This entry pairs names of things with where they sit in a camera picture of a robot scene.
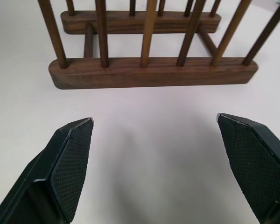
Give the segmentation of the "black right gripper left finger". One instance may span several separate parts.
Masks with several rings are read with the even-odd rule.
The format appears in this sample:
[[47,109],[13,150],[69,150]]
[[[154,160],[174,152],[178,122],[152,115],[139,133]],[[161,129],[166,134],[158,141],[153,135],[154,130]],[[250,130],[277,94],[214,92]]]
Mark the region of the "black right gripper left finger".
[[0,224],[70,224],[84,186],[93,118],[57,129],[2,203]]

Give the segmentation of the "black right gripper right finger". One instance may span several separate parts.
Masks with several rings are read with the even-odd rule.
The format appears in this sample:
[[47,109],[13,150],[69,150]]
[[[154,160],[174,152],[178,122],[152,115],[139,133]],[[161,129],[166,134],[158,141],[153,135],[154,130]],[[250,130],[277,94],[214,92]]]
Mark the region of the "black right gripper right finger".
[[233,175],[261,224],[280,224],[280,140],[265,125],[217,115]]

